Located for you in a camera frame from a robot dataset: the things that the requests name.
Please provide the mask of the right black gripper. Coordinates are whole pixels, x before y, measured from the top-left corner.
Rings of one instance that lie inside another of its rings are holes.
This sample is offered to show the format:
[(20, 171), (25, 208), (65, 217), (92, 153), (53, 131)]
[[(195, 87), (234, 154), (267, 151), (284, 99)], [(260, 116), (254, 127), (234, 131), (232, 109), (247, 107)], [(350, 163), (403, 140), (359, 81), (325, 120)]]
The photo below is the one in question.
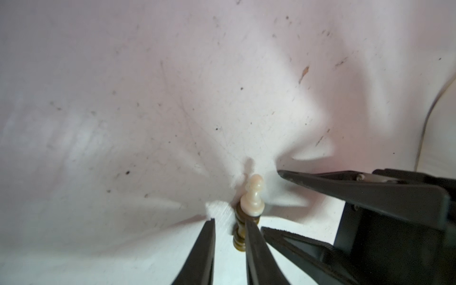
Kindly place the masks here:
[(376, 285), (455, 284), (454, 178), (396, 169), (277, 173), (347, 202), (334, 242), (342, 253), (326, 242), (261, 228), (266, 242), (317, 284), (358, 285), (352, 265)]

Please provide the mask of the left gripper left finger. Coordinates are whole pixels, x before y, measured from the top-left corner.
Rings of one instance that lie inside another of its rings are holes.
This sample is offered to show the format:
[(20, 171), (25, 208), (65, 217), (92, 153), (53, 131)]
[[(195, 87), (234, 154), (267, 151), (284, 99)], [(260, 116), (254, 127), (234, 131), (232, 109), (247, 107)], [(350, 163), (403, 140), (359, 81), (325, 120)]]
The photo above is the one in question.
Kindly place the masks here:
[(212, 285), (216, 247), (216, 221), (204, 223), (173, 285)]

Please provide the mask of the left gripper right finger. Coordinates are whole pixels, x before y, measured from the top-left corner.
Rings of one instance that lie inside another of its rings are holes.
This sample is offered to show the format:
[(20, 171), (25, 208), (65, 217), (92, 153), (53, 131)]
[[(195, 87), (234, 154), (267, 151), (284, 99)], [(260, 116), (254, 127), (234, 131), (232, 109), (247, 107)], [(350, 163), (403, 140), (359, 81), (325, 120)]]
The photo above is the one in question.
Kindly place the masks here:
[(289, 285), (257, 224), (245, 223), (247, 282), (249, 285)]

